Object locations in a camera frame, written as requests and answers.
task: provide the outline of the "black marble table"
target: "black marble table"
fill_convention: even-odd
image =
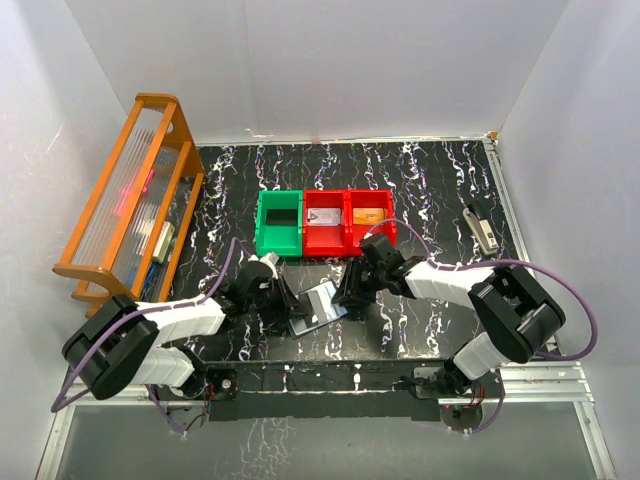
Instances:
[[[245,239],[254,251],[260,190],[391,189],[396,218],[426,239],[445,263],[481,258],[462,218],[471,199],[483,204],[500,244],[499,257],[516,257],[481,141],[333,143],[203,147],[207,180],[173,282],[173,299],[208,290],[227,254],[230,239]],[[398,248],[405,257],[423,254],[401,226]],[[234,265],[243,255],[238,252]],[[339,283],[344,260],[286,259],[279,263],[295,292],[331,278]],[[215,336],[185,344],[203,362],[331,362],[442,359],[482,329],[475,314],[438,300],[408,300],[388,292],[366,312],[291,339],[281,325],[245,315]]]

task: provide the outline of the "green bin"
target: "green bin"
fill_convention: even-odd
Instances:
[[[256,216],[256,253],[302,256],[302,190],[260,192]]]

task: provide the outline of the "clear plastic panel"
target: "clear plastic panel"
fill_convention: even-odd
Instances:
[[[142,109],[131,135],[120,154],[111,178],[96,205],[87,229],[80,240],[73,257],[75,265],[100,265],[104,253],[111,241],[120,220],[124,203],[132,182],[140,170],[149,151],[151,141],[164,112]],[[103,292],[104,289],[93,285],[89,291]]]
[[[127,288],[133,286],[178,156],[179,152],[176,150],[160,149],[149,175],[146,192],[142,193],[122,240],[111,272]]]
[[[278,397],[270,403],[283,410],[291,403],[288,395],[247,394],[237,411],[251,412],[264,397]],[[176,409],[172,418],[184,425],[200,411]],[[442,423],[393,417],[195,422],[187,443],[169,428],[153,405],[76,407],[56,478],[596,478],[572,403],[507,403],[469,439]]]
[[[178,236],[180,227],[182,226],[184,212],[187,209],[187,204],[191,198],[192,188],[193,179],[182,178],[180,183],[178,183],[176,193],[173,197],[173,201],[171,202],[171,208],[165,218],[166,221],[171,222],[173,226],[176,227],[174,238],[171,242],[164,263],[155,265],[153,274],[149,276],[147,284],[142,289],[142,292],[140,292],[141,300],[145,300],[147,302],[158,301],[162,284],[164,283],[164,279],[167,275],[169,262],[173,256],[176,255],[176,252],[174,251],[175,239]]]

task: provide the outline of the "white enclosure wall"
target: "white enclosure wall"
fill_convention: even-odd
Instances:
[[[1,0],[0,478],[33,478],[85,320],[51,272],[124,122],[63,0]]]
[[[532,257],[595,307],[600,343],[584,365],[621,479],[640,467],[639,60],[637,0],[573,0],[499,136]],[[560,340],[575,352],[588,328],[572,312]]]
[[[198,143],[498,130],[566,3],[67,0],[124,107],[171,92]]]

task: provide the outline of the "wooden rack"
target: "wooden rack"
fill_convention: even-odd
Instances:
[[[58,275],[80,280],[71,296],[91,304],[87,316],[116,294],[140,300],[144,291],[147,301],[167,299],[204,176],[178,99],[137,95],[53,267]],[[170,259],[154,266],[156,286],[149,292],[153,250],[169,214],[179,222],[175,243]]]

